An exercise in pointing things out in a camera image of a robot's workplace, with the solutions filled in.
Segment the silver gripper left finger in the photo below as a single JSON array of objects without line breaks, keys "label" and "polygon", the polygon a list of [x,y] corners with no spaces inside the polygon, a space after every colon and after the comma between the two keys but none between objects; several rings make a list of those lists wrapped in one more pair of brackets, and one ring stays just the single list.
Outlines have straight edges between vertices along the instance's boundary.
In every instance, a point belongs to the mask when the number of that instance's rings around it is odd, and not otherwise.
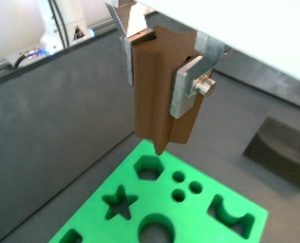
[{"label": "silver gripper left finger", "polygon": [[153,40],[156,32],[148,27],[145,18],[145,6],[138,2],[106,3],[117,30],[128,60],[129,84],[134,84],[134,57],[136,44]]}]

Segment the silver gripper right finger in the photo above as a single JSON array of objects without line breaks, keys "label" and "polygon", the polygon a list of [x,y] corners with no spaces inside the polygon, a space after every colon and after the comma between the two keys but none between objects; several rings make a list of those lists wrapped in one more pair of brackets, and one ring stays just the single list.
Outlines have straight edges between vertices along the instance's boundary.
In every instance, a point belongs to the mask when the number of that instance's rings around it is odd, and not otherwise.
[{"label": "silver gripper right finger", "polygon": [[212,95],[216,81],[210,78],[210,74],[221,61],[225,45],[198,31],[194,49],[200,54],[177,69],[174,75],[170,115],[176,119],[180,119],[192,109],[197,95],[204,97]]}]

